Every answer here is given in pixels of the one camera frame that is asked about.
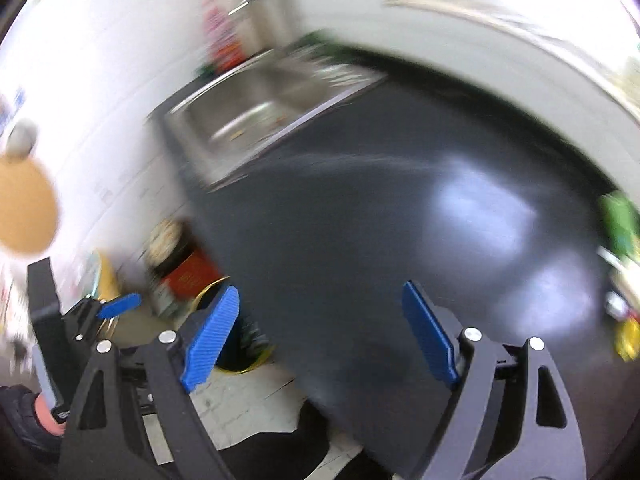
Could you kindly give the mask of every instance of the black countertop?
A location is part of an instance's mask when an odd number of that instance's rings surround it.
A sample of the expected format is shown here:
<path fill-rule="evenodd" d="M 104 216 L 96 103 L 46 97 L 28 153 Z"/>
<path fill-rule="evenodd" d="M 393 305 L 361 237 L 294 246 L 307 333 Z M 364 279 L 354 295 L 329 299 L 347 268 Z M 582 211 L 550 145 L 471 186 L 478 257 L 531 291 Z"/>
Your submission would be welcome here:
<path fill-rule="evenodd" d="M 389 469 L 410 476 L 449 396 L 402 317 L 401 287 L 412 279 L 492 340 L 546 342 L 592 476 L 640 404 L 638 365 L 615 354 L 602 308 L 608 269 L 595 253 L 606 244 L 596 201 L 610 183 L 477 89 L 365 61 L 388 80 L 215 192 L 160 128 L 196 231 L 300 386 Z"/>

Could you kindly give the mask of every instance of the silver bolt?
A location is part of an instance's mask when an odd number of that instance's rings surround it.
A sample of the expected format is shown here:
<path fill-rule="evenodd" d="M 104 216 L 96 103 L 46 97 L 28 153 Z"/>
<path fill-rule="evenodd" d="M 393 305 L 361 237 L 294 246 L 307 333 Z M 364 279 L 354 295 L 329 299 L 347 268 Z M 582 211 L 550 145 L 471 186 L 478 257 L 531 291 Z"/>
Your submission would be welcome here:
<path fill-rule="evenodd" d="M 532 337 L 529 339 L 529 346 L 534 350 L 540 352 L 545 347 L 545 342 L 539 337 Z"/>
<path fill-rule="evenodd" d="M 173 330 L 164 330 L 164 332 L 160 333 L 160 335 L 158 336 L 158 339 L 160 340 L 161 343 L 169 344 L 169 343 L 173 343 L 176 337 L 177 335 Z"/>
<path fill-rule="evenodd" d="M 469 341 L 478 342 L 482 339 L 482 332 L 470 326 L 469 328 L 465 328 L 465 337 L 469 339 Z"/>
<path fill-rule="evenodd" d="M 106 354 L 109 350 L 111 350 L 111 341 L 109 341 L 108 339 L 103 339 L 96 345 L 95 349 L 100 354 Z"/>

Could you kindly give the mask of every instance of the white wall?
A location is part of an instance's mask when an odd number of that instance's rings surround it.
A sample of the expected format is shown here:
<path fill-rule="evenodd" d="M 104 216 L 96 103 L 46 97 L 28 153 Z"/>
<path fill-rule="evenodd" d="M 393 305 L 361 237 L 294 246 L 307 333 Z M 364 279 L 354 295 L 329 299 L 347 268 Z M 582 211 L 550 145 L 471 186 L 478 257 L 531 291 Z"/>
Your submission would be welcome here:
<path fill-rule="evenodd" d="M 50 249 L 18 267 L 46 254 L 60 275 L 97 248 L 141 283 L 149 231 L 185 207 L 145 119 L 203 61 L 203 1 L 41 0 L 21 13 L 0 47 L 0 92 L 23 86 L 62 216 Z"/>
<path fill-rule="evenodd" d="M 329 29 L 343 42 L 433 66 L 510 101 L 578 147 L 640 205 L 640 115 L 589 67 L 581 72 L 535 38 L 444 7 L 297 3 L 306 31 Z"/>

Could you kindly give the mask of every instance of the sink basin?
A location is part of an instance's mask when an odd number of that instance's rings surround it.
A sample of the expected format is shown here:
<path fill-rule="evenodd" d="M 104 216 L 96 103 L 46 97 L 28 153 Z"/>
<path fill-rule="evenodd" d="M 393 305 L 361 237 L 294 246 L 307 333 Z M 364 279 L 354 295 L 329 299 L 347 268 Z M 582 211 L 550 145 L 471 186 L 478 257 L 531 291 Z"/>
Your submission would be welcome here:
<path fill-rule="evenodd" d="M 203 86 L 164 120 L 202 183 L 217 186 L 305 121 L 382 77 L 270 50 Z"/>

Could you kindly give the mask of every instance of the blue gripper pad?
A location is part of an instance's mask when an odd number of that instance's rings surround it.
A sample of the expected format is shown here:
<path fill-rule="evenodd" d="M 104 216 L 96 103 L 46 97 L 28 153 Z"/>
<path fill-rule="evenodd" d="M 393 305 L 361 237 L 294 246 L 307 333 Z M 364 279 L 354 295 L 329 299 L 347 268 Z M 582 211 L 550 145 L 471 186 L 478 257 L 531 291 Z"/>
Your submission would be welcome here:
<path fill-rule="evenodd" d="M 455 386 L 460 376 L 456 371 L 454 346 L 429 303 L 412 282 L 406 282 L 402 288 L 402 311 L 418 340 L 431 375 L 449 388 Z"/>
<path fill-rule="evenodd" d="M 105 303 L 104 307 L 98 312 L 99 319 L 111 319 L 112 317 L 119 316 L 127 310 L 136 308 L 142 301 L 140 295 L 136 292 L 133 294 L 127 294 L 126 296 L 120 296 L 115 300 Z"/>
<path fill-rule="evenodd" d="M 185 352 L 184 371 L 180 381 L 187 393 L 190 394 L 209 377 L 239 312 L 238 290 L 230 286 Z"/>

